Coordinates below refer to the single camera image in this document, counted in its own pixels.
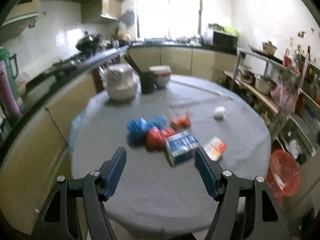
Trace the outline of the red white medicine box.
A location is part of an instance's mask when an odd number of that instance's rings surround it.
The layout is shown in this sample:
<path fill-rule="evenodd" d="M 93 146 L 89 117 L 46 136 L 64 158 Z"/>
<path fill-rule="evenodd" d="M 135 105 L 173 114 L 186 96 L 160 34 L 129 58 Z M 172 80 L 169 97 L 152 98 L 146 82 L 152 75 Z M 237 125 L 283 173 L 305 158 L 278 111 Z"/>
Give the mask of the red white medicine box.
<path fill-rule="evenodd" d="M 220 138 L 213 137 L 204 145 L 203 149 L 212 161 L 218 161 L 227 150 L 227 144 Z"/>

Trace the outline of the white tissue ball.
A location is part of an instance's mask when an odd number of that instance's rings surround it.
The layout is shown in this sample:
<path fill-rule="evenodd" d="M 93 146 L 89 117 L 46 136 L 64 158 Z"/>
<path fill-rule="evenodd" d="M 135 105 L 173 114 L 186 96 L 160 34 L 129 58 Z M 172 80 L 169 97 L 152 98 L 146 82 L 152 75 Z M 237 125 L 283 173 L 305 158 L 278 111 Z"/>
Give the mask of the white tissue ball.
<path fill-rule="evenodd" d="M 222 120 L 225 116 L 226 109 L 223 106 L 216 107 L 213 112 L 213 117 L 216 120 Z"/>

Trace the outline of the metal kitchen rack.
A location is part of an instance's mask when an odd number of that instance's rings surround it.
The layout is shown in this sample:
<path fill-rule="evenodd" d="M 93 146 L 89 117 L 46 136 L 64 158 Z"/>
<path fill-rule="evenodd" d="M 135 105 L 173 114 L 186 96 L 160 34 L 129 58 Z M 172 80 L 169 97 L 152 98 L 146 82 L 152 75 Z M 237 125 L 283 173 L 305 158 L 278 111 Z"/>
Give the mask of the metal kitchen rack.
<path fill-rule="evenodd" d="M 279 59 L 254 48 L 237 49 L 235 70 L 227 72 L 231 78 L 231 90 L 246 89 L 249 104 L 257 107 L 271 133 L 271 140 L 278 140 L 295 157 L 319 152 L 319 120 L 306 111 L 306 102 L 316 108 L 316 103 L 303 90 L 305 75 L 284 67 Z M 259 93 L 255 88 L 258 74 L 276 83 L 270 95 Z"/>

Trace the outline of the red plastic basket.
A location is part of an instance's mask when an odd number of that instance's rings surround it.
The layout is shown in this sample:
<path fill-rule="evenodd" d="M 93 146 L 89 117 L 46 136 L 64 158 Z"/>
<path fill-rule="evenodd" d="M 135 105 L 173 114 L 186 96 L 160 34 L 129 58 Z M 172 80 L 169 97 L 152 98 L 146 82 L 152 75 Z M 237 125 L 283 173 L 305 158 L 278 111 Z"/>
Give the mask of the red plastic basket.
<path fill-rule="evenodd" d="M 276 200 L 291 197 L 299 188 L 300 172 L 295 158 L 284 150 L 275 150 L 270 156 L 266 182 Z"/>

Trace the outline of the purple bottle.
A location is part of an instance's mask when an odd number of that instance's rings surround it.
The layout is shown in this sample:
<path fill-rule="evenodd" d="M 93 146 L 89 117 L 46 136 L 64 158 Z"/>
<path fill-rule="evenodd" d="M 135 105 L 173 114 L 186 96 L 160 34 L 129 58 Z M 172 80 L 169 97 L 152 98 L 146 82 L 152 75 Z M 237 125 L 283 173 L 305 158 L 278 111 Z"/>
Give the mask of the purple bottle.
<path fill-rule="evenodd" d="M 1 102 L 4 106 L 8 122 L 14 125 L 21 118 L 20 109 L 12 93 L 5 62 L 1 60 Z"/>

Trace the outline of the blue plastic bag ball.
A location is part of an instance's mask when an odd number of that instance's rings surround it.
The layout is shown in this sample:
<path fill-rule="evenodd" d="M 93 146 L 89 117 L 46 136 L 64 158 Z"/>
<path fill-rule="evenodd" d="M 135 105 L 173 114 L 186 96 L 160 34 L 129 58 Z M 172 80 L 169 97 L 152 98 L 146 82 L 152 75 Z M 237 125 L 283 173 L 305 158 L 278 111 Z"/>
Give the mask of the blue plastic bag ball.
<path fill-rule="evenodd" d="M 147 122 L 145 119 L 132 119 L 127 124 L 127 140 L 130 145 L 144 144 L 147 133 Z"/>

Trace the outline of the orange tied plastic bag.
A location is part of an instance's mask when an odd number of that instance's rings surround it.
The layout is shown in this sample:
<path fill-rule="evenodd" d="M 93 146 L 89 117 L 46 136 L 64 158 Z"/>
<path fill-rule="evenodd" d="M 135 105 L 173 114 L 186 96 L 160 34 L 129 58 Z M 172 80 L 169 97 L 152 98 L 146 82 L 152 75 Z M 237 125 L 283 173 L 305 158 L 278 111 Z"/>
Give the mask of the orange tied plastic bag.
<path fill-rule="evenodd" d="M 175 131 L 179 131 L 191 126 L 190 115 L 185 114 L 170 120 L 170 127 Z"/>

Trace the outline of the red plastic bag ball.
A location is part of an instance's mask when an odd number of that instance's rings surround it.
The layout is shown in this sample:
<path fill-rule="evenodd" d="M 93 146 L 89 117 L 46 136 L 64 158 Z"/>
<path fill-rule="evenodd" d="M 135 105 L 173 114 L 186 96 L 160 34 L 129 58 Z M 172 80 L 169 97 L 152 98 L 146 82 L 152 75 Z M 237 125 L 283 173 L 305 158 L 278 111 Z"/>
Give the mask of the red plastic bag ball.
<path fill-rule="evenodd" d="M 153 127 L 150 129 L 146 135 L 145 146 L 148 151 L 161 151 L 165 149 L 166 142 L 165 140 L 168 137 L 175 135 L 176 132 L 171 127 L 164 129 L 158 129 Z"/>

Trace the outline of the steel pot on rack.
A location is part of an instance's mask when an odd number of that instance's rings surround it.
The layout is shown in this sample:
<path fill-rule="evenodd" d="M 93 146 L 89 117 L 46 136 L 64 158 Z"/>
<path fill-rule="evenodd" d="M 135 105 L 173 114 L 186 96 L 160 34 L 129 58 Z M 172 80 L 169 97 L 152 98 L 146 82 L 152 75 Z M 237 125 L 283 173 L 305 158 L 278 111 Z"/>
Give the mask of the steel pot on rack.
<path fill-rule="evenodd" d="M 269 78 L 255 74 L 255 88 L 264 95 L 270 95 L 271 91 L 275 89 L 276 83 Z"/>

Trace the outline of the black chopstick holder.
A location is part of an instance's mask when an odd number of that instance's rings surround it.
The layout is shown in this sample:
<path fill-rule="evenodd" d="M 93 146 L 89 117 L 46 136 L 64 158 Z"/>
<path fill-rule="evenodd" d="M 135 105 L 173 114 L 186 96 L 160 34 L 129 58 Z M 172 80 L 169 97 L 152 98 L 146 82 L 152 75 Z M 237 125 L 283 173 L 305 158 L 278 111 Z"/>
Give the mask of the black chopstick holder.
<path fill-rule="evenodd" d="M 142 94 L 153 93 L 156 90 L 155 75 L 153 72 L 143 72 L 135 63 L 128 51 L 123 55 L 123 58 L 138 74 Z"/>

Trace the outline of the pot on rack top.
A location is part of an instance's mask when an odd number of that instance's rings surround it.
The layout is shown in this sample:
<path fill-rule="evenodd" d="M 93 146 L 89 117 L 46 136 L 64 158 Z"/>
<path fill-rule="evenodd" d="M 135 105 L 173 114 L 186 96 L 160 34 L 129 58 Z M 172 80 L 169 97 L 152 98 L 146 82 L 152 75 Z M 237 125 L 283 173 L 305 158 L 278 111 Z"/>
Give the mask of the pot on rack top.
<path fill-rule="evenodd" d="M 263 52 L 267 55 L 274 56 L 277 50 L 277 47 L 272 44 L 271 41 L 263 42 Z"/>

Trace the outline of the green thermos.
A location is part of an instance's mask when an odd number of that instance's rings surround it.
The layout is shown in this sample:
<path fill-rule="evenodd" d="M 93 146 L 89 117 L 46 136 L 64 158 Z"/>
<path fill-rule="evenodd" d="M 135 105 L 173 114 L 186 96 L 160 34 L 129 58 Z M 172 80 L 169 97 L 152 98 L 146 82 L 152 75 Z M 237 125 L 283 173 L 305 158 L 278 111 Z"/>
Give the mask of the green thermos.
<path fill-rule="evenodd" d="M 18 98 L 20 98 L 20 94 L 16 85 L 16 78 L 18 76 L 17 55 L 10 55 L 9 51 L 7 51 L 3 46 L 1 46 L 0 52 L 1 61 L 4 61 L 5 63 L 10 88 L 12 90 L 14 98 L 17 100 Z"/>

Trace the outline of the stacked red white bowls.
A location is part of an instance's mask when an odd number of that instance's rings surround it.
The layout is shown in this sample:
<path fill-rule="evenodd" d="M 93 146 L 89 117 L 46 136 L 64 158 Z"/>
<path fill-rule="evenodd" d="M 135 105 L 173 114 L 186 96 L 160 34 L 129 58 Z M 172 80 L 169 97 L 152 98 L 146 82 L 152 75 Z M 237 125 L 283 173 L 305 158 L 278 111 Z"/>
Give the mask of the stacked red white bowls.
<path fill-rule="evenodd" d="M 155 86 L 158 89 L 164 88 L 170 81 L 171 68 L 167 65 L 149 67 L 150 72 L 154 74 Z"/>

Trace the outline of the black wok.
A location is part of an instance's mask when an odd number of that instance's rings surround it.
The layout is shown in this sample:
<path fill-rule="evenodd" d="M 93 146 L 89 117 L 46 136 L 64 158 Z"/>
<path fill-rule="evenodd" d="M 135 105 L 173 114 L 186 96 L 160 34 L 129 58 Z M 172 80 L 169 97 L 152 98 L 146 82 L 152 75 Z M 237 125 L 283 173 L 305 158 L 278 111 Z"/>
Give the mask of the black wok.
<path fill-rule="evenodd" d="M 101 34 L 91 35 L 88 31 L 84 32 L 84 37 L 81 38 L 75 45 L 76 49 L 82 53 L 86 51 L 96 51 L 101 40 Z"/>

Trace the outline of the black microwave oven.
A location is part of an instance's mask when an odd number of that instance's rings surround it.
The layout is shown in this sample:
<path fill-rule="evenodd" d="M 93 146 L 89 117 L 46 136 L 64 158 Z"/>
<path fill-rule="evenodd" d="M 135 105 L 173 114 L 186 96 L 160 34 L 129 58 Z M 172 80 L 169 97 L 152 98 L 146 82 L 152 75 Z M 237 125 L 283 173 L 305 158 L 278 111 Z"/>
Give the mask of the black microwave oven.
<path fill-rule="evenodd" d="M 213 45 L 222 48 L 235 49 L 238 46 L 238 38 L 221 31 L 213 31 Z"/>

